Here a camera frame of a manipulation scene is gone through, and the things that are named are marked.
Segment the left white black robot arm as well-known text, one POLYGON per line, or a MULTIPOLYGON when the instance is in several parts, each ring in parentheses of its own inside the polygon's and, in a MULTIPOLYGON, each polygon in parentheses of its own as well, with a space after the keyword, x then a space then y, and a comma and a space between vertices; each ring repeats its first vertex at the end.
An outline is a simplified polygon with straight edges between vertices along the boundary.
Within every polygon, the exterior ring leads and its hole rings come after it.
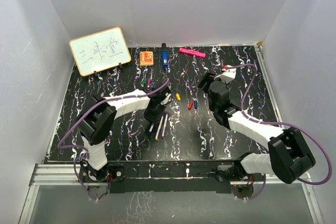
POLYGON ((134 111, 143 110, 144 118, 158 124, 165 108, 171 102, 171 90, 168 86, 155 92, 148 89, 136 89, 133 92, 114 98, 103 98, 102 104, 90 112, 78 125, 78 131, 88 150, 90 175, 96 181, 108 177, 107 157, 104 141, 108 137, 115 119, 134 111))

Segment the white pen yellow tip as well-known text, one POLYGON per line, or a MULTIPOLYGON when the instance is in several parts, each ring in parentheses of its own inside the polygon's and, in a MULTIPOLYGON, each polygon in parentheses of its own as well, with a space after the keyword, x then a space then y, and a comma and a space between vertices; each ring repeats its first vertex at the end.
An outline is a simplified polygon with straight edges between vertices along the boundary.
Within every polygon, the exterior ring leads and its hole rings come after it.
POLYGON ((158 124, 158 127, 157 127, 157 131, 156 131, 156 134, 155 134, 155 140, 157 141, 159 139, 159 132, 160 132, 160 129, 161 129, 161 126, 162 126, 162 122, 163 122, 163 115, 161 116, 161 119, 159 121, 159 124, 158 124))

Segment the yellow pen cap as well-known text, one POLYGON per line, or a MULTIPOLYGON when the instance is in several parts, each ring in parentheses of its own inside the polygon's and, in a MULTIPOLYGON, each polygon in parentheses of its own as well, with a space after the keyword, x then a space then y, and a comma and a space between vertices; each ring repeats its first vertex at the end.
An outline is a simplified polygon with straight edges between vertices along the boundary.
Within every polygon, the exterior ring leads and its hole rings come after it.
POLYGON ((181 97, 180 97, 180 95, 178 93, 175 96, 176 96, 176 98, 177 98, 178 101, 181 100, 181 97))

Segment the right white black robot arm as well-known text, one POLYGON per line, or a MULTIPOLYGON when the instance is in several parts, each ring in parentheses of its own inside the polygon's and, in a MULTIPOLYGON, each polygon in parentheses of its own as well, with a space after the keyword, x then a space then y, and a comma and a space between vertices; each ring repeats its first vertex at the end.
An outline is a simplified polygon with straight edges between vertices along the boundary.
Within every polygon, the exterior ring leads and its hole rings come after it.
POLYGON ((247 119, 239 107, 230 102, 227 87, 229 79, 206 73, 198 88, 207 94, 209 110, 216 122, 229 130, 236 131, 262 145, 266 154, 244 154, 234 165, 234 174, 247 180, 252 174, 277 176, 282 182, 291 184, 313 168, 316 160, 298 129, 282 129, 277 126, 256 123, 247 119))

